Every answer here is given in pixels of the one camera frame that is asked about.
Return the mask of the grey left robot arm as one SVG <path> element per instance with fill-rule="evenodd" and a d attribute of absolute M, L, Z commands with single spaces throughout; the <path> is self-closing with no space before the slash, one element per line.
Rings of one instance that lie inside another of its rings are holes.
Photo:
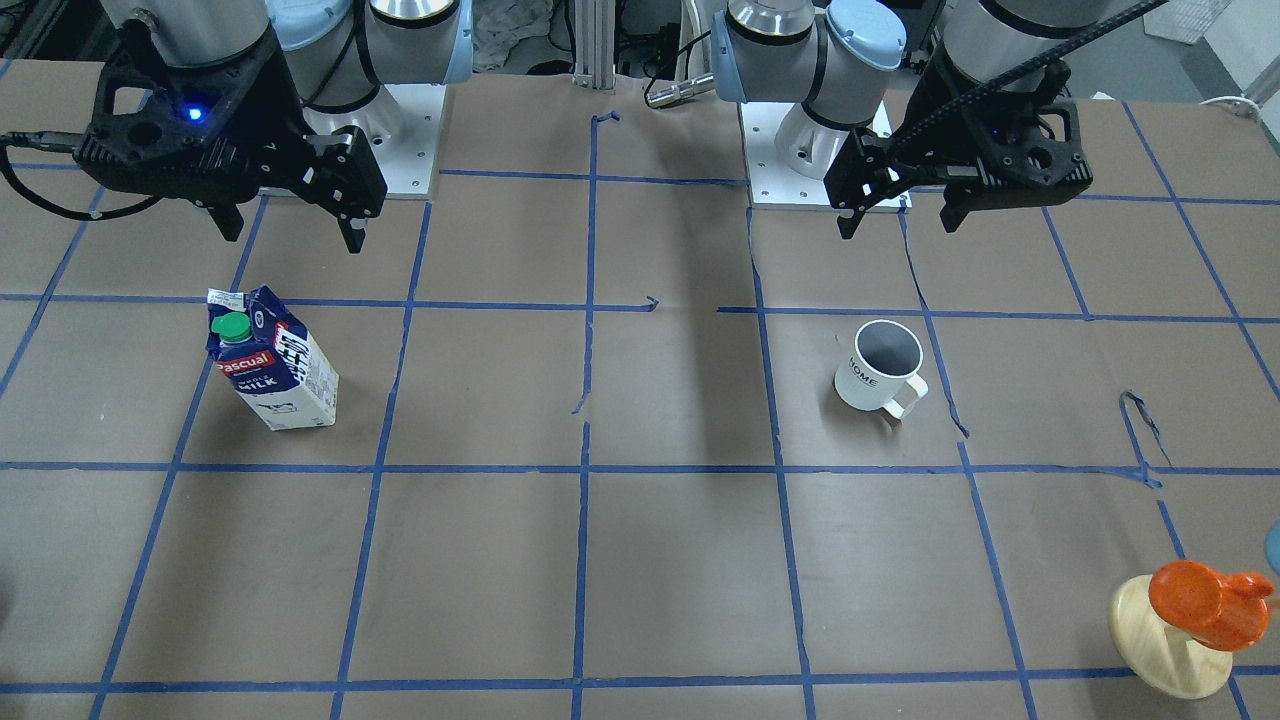
<path fill-rule="evenodd" d="M 1062 96 L 1066 55 L 1156 9 L 1140 1 L 960 1 L 911 94 L 902 124 L 870 123 L 906 51 L 879 1 L 731 1 L 709 26 L 716 92 L 727 102 L 791 106 L 780 147 L 819 179 L 850 240 L 868 211 L 941 187 L 940 219 L 1051 208 L 1094 179 L 1079 115 Z"/>

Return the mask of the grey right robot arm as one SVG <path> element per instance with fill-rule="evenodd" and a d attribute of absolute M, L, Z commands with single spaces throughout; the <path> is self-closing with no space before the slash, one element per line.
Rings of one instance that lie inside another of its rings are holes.
<path fill-rule="evenodd" d="M 393 85 L 474 70 L 468 1 L 106 1 L 118 47 L 76 164 L 122 193 L 186 200 L 236 241 L 241 205 L 283 190 L 335 218 L 349 252 L 388 195 L 376 150 Z"/>

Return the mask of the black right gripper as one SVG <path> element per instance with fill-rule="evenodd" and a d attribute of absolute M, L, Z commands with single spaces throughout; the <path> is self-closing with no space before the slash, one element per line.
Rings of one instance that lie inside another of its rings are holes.
<path fill-rule="evenodd" d="M 353 126 L 311 128 L 271 28 L 193 68 L 165 61 L 141 22 L 119 35 L 73 151 L 81 169 L 118 192 L 202 202 L 227 242 L 244 229 L 239 204 L 285 190 L 337 217 L 348 252 L 362 251 L 387 197 L 371 143 Z"/>

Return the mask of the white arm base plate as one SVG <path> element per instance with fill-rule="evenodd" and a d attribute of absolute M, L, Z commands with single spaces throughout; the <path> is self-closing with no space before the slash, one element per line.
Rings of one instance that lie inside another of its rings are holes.
<path fill-rule="evenodd" d="M 438 151 L 449 88 L 444 85 L 385 85 L 362 108 L 346 113 L 306 109 L 316 131 L 343 126 L 365 131 L 388 186 L 388 199 L 429 200 L 438 169 Z"/>
<path fill-rule="evenodd" d="M 812 119 L 797 102 L 739 106 L 751 206 L 829 211 L 824 177 L 850 132 Z"/>

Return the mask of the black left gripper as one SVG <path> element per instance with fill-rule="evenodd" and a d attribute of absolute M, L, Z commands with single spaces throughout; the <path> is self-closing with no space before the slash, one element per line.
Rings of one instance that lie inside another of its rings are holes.
<path fill-rule="evenodd" d="M 1068 64 L 1055 58 L 1024 76 L 1029 90 L 1000 86 L 978 96 L 979 83 L 940 45 L 902 126 L 890 137 L 854 131 L 827 170 L 841 240 L 855 236 L 872 206 L 915 187 L 943 187 L 946 233 L 972 211 L 1053 206 L 1085 192 L 1094 174 L 1079 115 L 1059 96 Z"/>

